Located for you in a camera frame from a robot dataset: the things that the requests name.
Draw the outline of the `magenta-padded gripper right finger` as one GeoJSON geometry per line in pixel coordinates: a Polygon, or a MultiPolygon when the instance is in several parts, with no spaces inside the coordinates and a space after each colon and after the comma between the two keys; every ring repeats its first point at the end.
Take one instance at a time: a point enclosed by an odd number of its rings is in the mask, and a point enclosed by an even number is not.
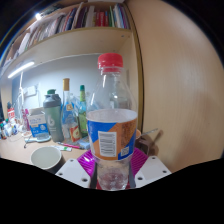
{"type": "Polygon", "coordinates": [[[143,187],[170,174],[169,169],[157,156],[147,156],[138,148],[134,149],[129,171],[131,188],[143,187]]]}

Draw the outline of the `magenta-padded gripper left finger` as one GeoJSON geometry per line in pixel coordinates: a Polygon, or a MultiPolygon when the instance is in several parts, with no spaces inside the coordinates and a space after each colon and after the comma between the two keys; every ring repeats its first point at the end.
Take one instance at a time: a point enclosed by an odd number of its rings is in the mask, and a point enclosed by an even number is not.
{"type": "Polygon", "coordinates": [[[83,188],[95,189],[97,186],[96,165],[90,150],[78,159],[70,158],[56,175],[83,188]]]}

